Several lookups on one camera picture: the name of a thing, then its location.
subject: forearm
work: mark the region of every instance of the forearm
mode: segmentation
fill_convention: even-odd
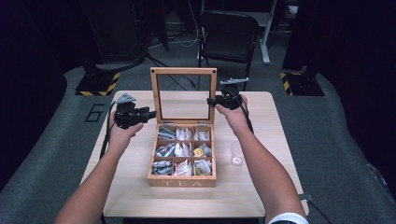
[[[105,207],[120,155],[106,153],[66,202],[55,223],[97,223]]]
[[[282,164],[249,131],[236,133],[244,151],[250,177],[259,193],[267,220],[284,212],[298,213],[304,209],[294,184]]]

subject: chair seat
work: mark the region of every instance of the chair seat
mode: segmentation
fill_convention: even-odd
[[[212,31],[206,38],[202,56],[236,63],[247,63],[251,41],[251,35]]]

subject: wooden table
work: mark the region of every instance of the wooden table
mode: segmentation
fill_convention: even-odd
[[[149,106],[154,110],[152,91],[118,91],[114,99],[125,92],[136,98],[137,107]],[[303,193],[271,93],[241,93],[248,99],[249,117],[255,135],[286,167],[298,193]],[[265,210],[253,187],[248,168],[245,164],[233,166],[230,163],[230,146],[237,139],[219,112],[216,111],[215,116],[218,169],[215,188],[150,187],[147,173],[155,128],[156,119],[151,119],[132,139],[121,157],[106,201],[106,217],[265,217]],[[106,123],[99,133],[82,180],[99,161],[105,132]],[[308,214],[305,202],[303,206]]]

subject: gray carpet floor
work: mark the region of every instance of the gray carpet floor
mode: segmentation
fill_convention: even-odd
[[[285,34],[275,35],[269,49],[270,65],[262,63],[260,49],[255,51],[247,91],[273,94],[304,192],[315,197],[313,203],[332,223],[396,223],[396,203],[372,175],[369,162],[347,131],[343,107],[332,84],[318,75],[325,96],[286,94],[279,73],[288,39]],[[197,66],[196,43],[184,47],[176,40],[170,42],[169,51],[156,46],[148,50],[150,55],[169,66]],[[244,65],[232,63],[211,61],[210,65],[218,68],[219,80],[241,77],[244,69]],[[151,90],[151,66],[155,64],[146,59],[122,72],[108,96],[75,95],[84,71],[76,68],[65,74],[68,86],[63,101],[0,194],[0,223],[51,223],[55,219],[65,197],[79,185],[114,92]],[[97,122],[86,122],[93,106],[102,114]],[[311,223],[327,223],[313,206],[309,208]],[[122,222],[119,217],[106,220]]]

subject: white sleeve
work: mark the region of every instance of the white sleeve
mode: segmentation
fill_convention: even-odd
[[[268,224],[272,224],[276,221],[292,221],[295,222],[296,224],[308,224],[308,221],[304,217],[296,213],[282,213],[271,219],[271,221],[268,222]]]

